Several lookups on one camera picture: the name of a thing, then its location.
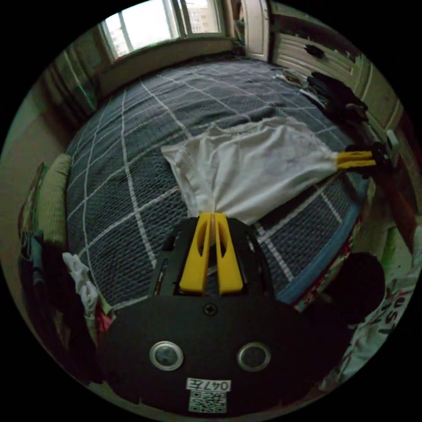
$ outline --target windowsill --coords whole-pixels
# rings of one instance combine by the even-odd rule
[[[135,51],[132,51],[129,54],[126,54],[124,56],[121,56],[117,58],[114,63],[111,66],[117,66],[122,63],[127,62],[131,58],[135,56],[142,55],[148,51],[151,51],[152,49],[159,49],[163,46],[169,45],[169,44],[180,44],[180,43],[191,43],[195,40],[231,40],[232,38],[224,35],[217,35],[217,34],[210,34],[210,35],[204,35],[204,34],[193,34],[190,38],[177,38],[175,40],[165,40],[161,41],[159,43],[151,44],[143,48],[139,48]]]

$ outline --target screw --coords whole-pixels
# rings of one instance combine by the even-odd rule
[[[217,307],[213,303],[204,306],[204,314],[213,317],[217,313]]]

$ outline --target pile of clothes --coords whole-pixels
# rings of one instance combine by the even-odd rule
[[[348,86],[331,76],[312,72],[306,77],[295,70],[283,69],[275,77],[299,87],[299,92],[333,121],[353,125],[368,122],[367,105]]]
[[[67,252],[65,188],[71,157],[41,163],[18,218],[22,299],[41,342],[84,384],[101,383],[96,346],[114,313],[88,278],[88,268]]]

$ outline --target green pillow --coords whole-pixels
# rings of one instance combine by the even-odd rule
[[[72,158],[60,154],[44,176],[36,202],[37,228],[44,243],[67,250],[66,185]]]

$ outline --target gray checkered blanket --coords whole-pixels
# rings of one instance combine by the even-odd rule
[[[116,93],[68,147],[69,251],[117,310],[147,294],[157,254],[186,207],[160,147],[204,132],[273,116],[307,123],[333,151],[352,139],[274,66],[208,56],[144,77]],[[254,226],[277,298],[296,300],[347,239],[367,183],[336,175]]]

